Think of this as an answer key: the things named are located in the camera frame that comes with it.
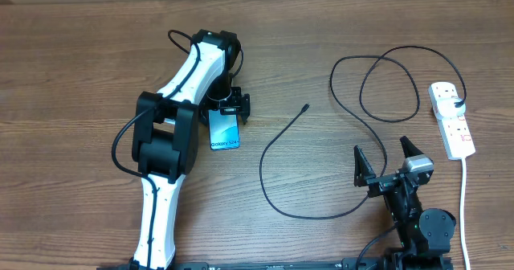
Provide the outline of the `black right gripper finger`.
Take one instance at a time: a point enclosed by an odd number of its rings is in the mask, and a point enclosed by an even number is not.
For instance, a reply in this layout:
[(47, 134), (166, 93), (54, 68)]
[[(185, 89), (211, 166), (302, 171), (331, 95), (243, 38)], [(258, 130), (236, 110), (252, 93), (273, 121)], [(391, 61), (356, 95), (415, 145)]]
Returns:
[(400, 142), (405, 158), (412, 158), (418, 155), (422, 155), (422, 151), (418, 149), (407, 136), (401, 137)]
[(367, 186), (370, 179), (376, 178), (376, 174), (362, 149), (358, 145), (355, 145), (353, 150), (355, 160), (354, 186)]

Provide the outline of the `blue Samsung Galaxy phone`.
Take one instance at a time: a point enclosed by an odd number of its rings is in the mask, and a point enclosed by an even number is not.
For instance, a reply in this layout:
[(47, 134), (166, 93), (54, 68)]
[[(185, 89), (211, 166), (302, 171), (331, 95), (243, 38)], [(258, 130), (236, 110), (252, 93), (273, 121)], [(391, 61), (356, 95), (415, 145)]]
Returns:
[(208, 118), (212, 150), (236, 149), (240, 146), (236, 115), (222, 115), (220, 111), (209, 110)]

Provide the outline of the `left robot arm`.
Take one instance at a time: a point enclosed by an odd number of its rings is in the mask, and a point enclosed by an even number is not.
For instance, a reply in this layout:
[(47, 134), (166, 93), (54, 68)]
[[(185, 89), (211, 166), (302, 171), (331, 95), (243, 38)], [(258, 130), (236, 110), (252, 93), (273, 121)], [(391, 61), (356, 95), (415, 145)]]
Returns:
[(200, 30), (190, 36), (187, 59), (156, 93), (137, 99), (132, 157), (143, 188), (141, 232), (130, 269), (171, 269), (176, 247), (178, 195), (198, 154), (199, 126), (208, 125), (213, 149), (239, 144), (250, 97), (232, 84), (243, 59), (235, 33)]

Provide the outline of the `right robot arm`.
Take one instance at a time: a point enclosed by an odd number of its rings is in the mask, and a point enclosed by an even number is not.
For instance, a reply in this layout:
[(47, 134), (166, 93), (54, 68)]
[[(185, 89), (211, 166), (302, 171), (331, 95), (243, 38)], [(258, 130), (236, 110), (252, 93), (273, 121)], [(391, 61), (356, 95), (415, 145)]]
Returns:
[[(354, 264), (355, 269), (450, 270), (453, 263), (444, 255), (451, 250), (456, 218), (439, 208), (424, 209), (417, 190), (426, 185), (434, 172), (433, 161), (408, 137), (401, 137), (405, 160), (393, 174), (378, 177), (359, 146), (354, 147), (354, 185), (367, 186), (370, 198), (382, 196), (394, 225), (370, 241)], [(401, 247), (389, 248), (373, 263), (363, 255), (391, 231), (398, 233)]]

